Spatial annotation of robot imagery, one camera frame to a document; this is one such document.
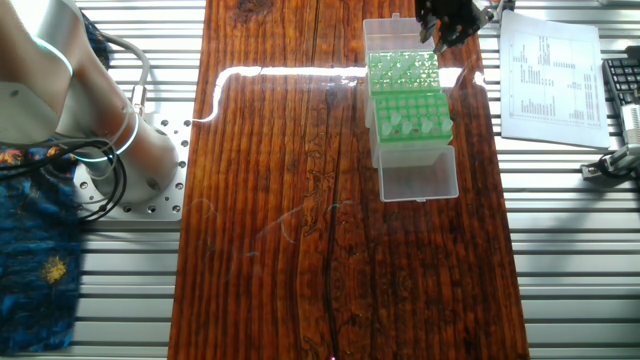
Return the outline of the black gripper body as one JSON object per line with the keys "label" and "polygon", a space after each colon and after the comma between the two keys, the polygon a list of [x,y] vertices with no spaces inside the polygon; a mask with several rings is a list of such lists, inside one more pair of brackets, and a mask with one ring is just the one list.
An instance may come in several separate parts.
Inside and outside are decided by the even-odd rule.
{"label": "black gripper body", "polygon": [[489,22],[489,9],[473,0],[415,0],[417,22],[428,14],[437,17],[441,32],[464,32],[467,39]]}

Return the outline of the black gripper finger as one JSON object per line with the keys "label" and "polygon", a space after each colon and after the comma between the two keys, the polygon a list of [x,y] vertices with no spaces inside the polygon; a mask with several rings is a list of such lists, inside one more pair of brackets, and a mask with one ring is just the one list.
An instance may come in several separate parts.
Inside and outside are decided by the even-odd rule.
{"label": "black gripper finger", "polygon": [[442,54],[448,49],[459,48],[467,41],[467,34],[464,32],[441,32],[436,42],[434,53]]}
{"label": "black gripper finger", "polygon": [[420,42],[426,43],[433,37],[433,33],[436,30],[438,19],[433,14],[423,16],[420,20]]}

